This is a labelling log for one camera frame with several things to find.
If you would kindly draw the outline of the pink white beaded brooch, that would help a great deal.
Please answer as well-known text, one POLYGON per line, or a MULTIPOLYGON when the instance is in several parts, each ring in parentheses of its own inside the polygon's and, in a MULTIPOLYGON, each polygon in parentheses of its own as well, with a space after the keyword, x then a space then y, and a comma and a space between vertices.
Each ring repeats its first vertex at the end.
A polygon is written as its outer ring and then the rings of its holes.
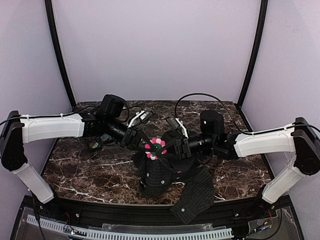
POLYGON ((166 142, 161 138, 152 138, 150 143, 144 145, 146 157, 152 161, 158 160, 157 151, 161 150, 161 155, 164 155, 167 150, 164 149, 166 142))

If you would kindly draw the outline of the teal round button brooch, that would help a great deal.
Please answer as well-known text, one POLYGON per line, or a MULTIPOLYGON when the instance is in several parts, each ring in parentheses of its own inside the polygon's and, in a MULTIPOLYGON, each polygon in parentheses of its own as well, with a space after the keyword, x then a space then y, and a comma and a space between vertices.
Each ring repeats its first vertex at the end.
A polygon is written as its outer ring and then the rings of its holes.
POLYGON ((112 140, 112 137, 108 134, 103 134, 100 139, 103 141, 103 142, 108 142, 108 141, 111 141, 112 140))

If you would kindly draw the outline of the orange green round brooch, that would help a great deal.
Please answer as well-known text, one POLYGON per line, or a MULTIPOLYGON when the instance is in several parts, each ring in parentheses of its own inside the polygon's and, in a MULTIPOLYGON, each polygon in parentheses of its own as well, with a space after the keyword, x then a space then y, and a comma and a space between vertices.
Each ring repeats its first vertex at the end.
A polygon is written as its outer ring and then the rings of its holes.
POLYGON ((92 143, 89 144, 89 147, 90 147, 91 149, 96 149, 96 148, 98 148, 99 146, 100 146, 100 145, 99 145, 98 142, 92 142, 92 143))

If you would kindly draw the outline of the black pinstriped garment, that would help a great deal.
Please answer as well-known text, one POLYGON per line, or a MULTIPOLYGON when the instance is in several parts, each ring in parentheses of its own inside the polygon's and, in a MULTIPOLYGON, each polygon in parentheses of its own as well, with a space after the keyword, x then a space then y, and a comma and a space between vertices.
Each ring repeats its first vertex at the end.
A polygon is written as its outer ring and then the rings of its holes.
POLYGON ((214 204, 213 178, 205 167, 200 166, 196 156, 182 160, 166 157, 150 160, 145 152, 138 151, 131 160, 137 168, 136 175, 140 177, 140 191, 144 198, 158 198, 173 183, 185 183, 178 202, 170 208, 170 212, 183 224, 189 224, 214 204))

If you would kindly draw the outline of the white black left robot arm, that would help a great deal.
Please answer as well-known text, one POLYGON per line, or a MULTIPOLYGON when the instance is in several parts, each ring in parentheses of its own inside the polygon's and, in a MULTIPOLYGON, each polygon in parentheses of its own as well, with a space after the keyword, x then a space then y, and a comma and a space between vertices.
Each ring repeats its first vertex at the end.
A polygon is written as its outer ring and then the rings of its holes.
POLYGON ((55 194, 41 175, 28 161, 24 145, 47 139, 87 138, 107 134, 123 148, 141 151, 151 160, 166 153, 165 142, 160 138, 148 138, 135 128, 134 122, 145 122, 153 115, 151 110, 137 113, 128 125, 118 120, 126 101, 107 94, 96 112, 72 112, 57 115, 20 115, 11 111, 2 122, 0 135, 0 159, 2 166, 15 174, 43 204, 52 201, 55 194))

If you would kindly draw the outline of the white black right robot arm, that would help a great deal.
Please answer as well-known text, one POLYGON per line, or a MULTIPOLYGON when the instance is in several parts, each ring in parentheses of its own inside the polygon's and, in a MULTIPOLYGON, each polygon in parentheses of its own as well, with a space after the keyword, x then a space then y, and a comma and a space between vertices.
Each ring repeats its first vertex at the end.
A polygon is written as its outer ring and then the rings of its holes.
POLYGON ((301 179, 320 171, 320 140, 313 126, 303 117, 297 117, 294 123, 280 128, 226 134, 223 115, 204 110, 200 113, 201 133, 195 135, 190 135, 178 118, 169 116, 166 120, 178 136, 171 140, 153 139, 151 142, 156 144, 157 157, 182 160, 205 150, 224 160, 268 153, 294 153, 289 164, 262 189, 260 199, 270 205, 301 179))

